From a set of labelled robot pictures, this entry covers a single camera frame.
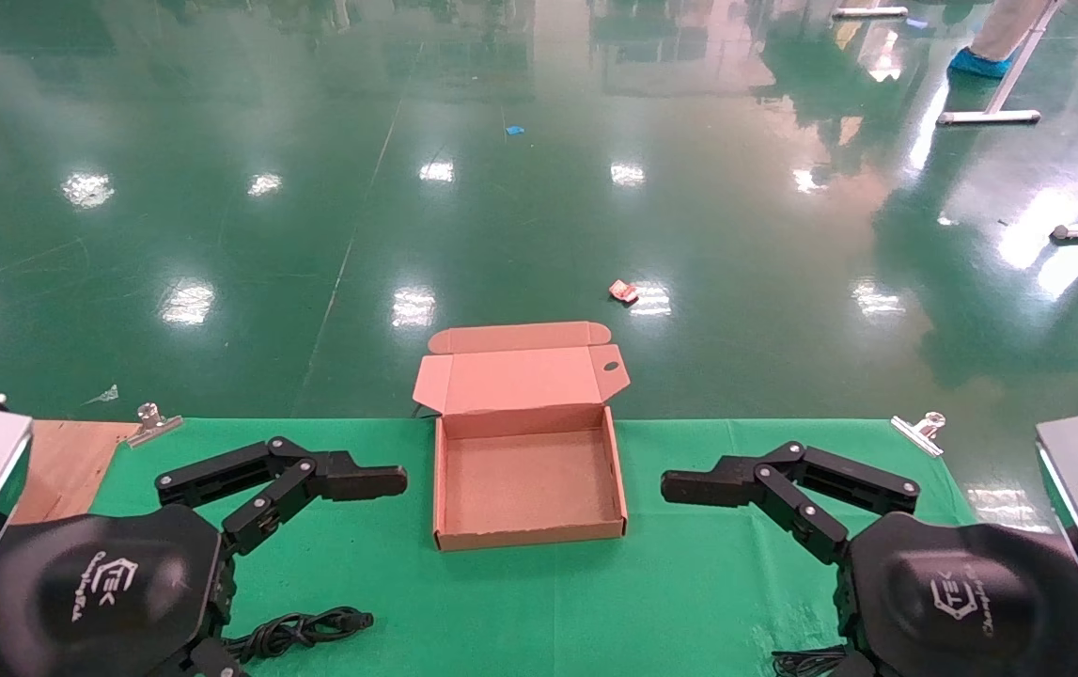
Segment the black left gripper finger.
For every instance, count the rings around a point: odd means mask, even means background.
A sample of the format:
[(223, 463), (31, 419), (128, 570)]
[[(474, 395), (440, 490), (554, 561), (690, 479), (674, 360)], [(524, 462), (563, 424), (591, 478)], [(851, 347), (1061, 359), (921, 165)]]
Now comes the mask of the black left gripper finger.
[(316, 498), (333, 502), (401, 496), (407, 472), (400, 465), (361, 466), (346, 450), (303, 450), (288, 438), (251, 443), (157, 476), (162, 506), (198, 509), (255, 491), (222, 520), (222, 552), (247, 556)]

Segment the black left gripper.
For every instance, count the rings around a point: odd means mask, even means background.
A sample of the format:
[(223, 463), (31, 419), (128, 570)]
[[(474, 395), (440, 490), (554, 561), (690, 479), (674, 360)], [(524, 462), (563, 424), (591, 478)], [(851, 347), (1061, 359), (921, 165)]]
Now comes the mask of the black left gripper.
[(11, 527), (0, 676), (247, 676), (221, 638), (234, 591), (220, 531), (186, 507)]

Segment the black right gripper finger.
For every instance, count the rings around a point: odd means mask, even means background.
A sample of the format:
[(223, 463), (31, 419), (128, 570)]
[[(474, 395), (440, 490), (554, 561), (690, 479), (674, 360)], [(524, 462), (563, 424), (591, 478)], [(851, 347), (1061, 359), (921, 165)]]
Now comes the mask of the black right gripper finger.
[(724, 455), (710, 471), (667, 470), (662, 497), (671, 505), (737, 509), (755, 506), (823, 565), (843, 559), (849, 531), (810, 493), (877, 514), (915, 512), (916, 481), (826, 450), (788, 441), (762, 457)]

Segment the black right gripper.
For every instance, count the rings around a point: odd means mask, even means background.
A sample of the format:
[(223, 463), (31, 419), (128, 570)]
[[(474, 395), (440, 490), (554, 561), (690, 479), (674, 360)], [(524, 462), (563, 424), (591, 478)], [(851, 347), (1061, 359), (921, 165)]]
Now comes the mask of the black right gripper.
[(847, 650), (828, 677), (1076, 676), (1078, 566), (1062, 537), (894, 513), (851, 541)]

